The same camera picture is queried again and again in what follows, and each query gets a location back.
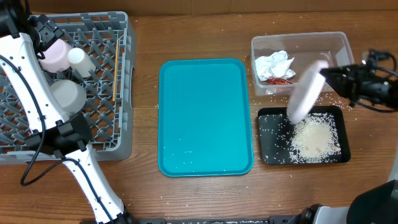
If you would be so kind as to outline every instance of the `wooden table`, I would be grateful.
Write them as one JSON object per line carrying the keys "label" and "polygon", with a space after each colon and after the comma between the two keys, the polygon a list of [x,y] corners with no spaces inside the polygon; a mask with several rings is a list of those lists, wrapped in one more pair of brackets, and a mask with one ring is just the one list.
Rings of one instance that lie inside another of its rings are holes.
{"label": "wooden table", "polygon": [[[258,35],[342,31],[355,60],[372,47],[398,55],[396,11],[230,14],[132,17],[137,32],[133,74],[133,147],[124,161],[102,162],[114,191],[136,218],[244,218],[299,213],[314,203],[348,206],[359,194],[386,182],[396,147],[398,117],[364,108],[344,109],[352,158],[346,164],[267,166],[256,138],[260,108],[285,106],[283,96],[254,95],[247,72],[254,157],[252,170],[236,177],[169,178],[157,166],[159,68],[185,58],[240,59],[251,68],[251,39]],[[38,175],[51,162],[38,162]],[[78,223],[93,220],[79,185],[63,166],[37,183],[21,187],[26,166],[0,168],[0,222]]]}

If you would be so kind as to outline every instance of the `plastic bin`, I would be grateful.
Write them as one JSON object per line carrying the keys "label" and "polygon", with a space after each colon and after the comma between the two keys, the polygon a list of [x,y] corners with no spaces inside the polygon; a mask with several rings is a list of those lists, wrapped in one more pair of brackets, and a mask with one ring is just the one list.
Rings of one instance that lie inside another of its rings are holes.
{"label": "plastic bin", "polygon": [[[76,70],[50,73],[43,70],[49,85],[69,79],[82,85],[87,98],[83,112],[90,124],[99,161],[126,159],[132,150],[131,79],[136,66],[136,32],[125,12],[94,12],[47,15],[63,30],[62,39],[86,51],[96,70],[83,78]],[[119,65],[114,80],[116,40],[119,39]],[[0,165],[29,162],[24,137],[30,133],[24,109],[6,76],[0,76]],[[112,101],[113,85],[116,100]],[[40,153],[37,160],[54,160]]]}
{"label": "plastic bin", "polygon": [[[254,89],[257,96],[289,95],[297,84],[268,85],[257,76],[256,59],[270,56],[285,50],[289,59],[295,58],[290,69],[296,75],[289,81],[297,83],[302,72],[314,60],[326,60],[329,67],[339,67],[354,63],[353,53],[343,32],[319,32],[306,34],[282,34],[255,37],[251,41],[251,65],[253,69]],[[323,91],[333,91],[325,85]]]}

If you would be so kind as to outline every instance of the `black tray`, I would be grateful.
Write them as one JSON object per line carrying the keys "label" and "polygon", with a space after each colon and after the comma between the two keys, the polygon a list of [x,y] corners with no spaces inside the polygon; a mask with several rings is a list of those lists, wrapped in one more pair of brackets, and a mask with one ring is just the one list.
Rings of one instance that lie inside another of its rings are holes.
{"label": "black tray", "polygon": [[[311,113],[330,113],[334,116],[338,142],[341,148],[341,153],[330,155],[320,163],[348,162],[351,159],[351,153],[349,151],[344,117],[340,108],[337,106],[314,106],[310,111],[310,114]],[[262,117],[264,115],[268,115],[269,119],[267,119],[267,121],[264,119],[264,117]],[[258,112],[257,120],[262,161],[266,164],[297,164],[290,160],[289,150],[287,150],[287,148],[291,146],[291,139],[294,136],[294,126],[287,119],[286,107],[263,108]],[[262,129],[270,129],[273,131],[263,131]],[[282,134],[285,135],[285,139],[276,138],[276,136]]]}

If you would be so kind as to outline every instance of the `wooden surface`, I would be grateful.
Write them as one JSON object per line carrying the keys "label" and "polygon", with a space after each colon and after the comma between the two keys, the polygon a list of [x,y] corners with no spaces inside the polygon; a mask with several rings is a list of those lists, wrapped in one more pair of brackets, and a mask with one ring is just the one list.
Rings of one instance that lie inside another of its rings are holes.
{"label": "wooden surface", "polygon": [[[100,165],[136,218],[288,215],[314,203],[348,206],[358,194],[386,182],[394,160],[398,117],[359,107],[343,110],[352,153],[348,163],[267,166],[258,159],[261,156],[256,111],[266,106],[285,106],[286,102],[281,101],[283,96],[273,97],[276,101],[272,102],[269,97],[254,96],[250,43],[257,35],[342,31],[357,62],[370,47],[398,55],[397,12],[132,17],[131,21],[138,41],[132,81],[132,154],[124,161]],[[238,58],[250,69],[247,76],[254,167],[248,174],[236,177],[166,177],[157,166],[159,68],[173,59],[223,57]],[[38,162],[28,179],[50,164]],[[0,167],[1,223],[78,223],[93,219],[87,199],[65,167],[57,167],[37,183],[21,187],[19,180],[25,168]]]}
{"label": "wooden surface", "polygon": [[396,0],[30,0],[37,12],[125,11],[133,16],[397,10]]}

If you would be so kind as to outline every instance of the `plastic tray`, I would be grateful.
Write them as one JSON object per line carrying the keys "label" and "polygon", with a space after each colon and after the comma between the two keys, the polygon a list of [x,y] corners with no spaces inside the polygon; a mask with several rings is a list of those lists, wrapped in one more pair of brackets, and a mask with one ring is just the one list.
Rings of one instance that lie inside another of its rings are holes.
{"label": "plastic tray", "polygon": [[[333,115],[338,143],[340,144],[341,153],[330,155],[321,163],[348,162],[351,159],[351,153],[341,109],[337,106],[314,106],[310,111],[311,113],[330,113]],[[288,150],[294,136],[294,126],[286,121],[285,114],[286,108],[263,108],[258,112],[262,161],[266,164],[296,164],[290,160],[290,150]],[[284,124],[283,128],[279,128],[279,124]],[[263,129],[273,129],[273,132],[263,131]],[[285,139],[277,139],[282,134],[285,135]]]}
{"label": "plastic tray", "polygon": [[[72,47],[85,50],[96,71],[82,78],[69,68],[64,72],[43,74],[49,85],[59,79],[81,84],[87,99],[83,112],[91,125],[93,147],[99,161],[129,157],[132,146],[131,78],[136,63],[136,33],[125,12],[54,14],[48,17],[57,23]],[[119,39],[117,82],[114,81],[116,39]],[[23,164],[32,159],[24,138],[30,133],[25,111],[5,74],[0,76],[0,165]],[[112,101],[113,85],[116,102]],[[54,156],[39,154],[37,160],[52,160]]]}
{"label": "plastic tray", "polygon": [[158,153],[159,168],[170,177],[249,172],[250,109],[239,60],[176,60],[162,66]]}
{"label": "plastic tray", "polygon": [[[251,41],[251,64],[254,90],[257,96],[288,95],[296,84],[268,85],[257,76],[256,59],[270,56],[272,53],[285,50],[290,58],[295,58],[290,68],[296,72],[290,81],[298,82],[301,73],[314,60],[326,60],[329,67],[339,67],[354,63],[353,53],[343,32],[319,32],[304,34],[282,34],[255,37]],[[323,91],[333,91],[325,85]]]}

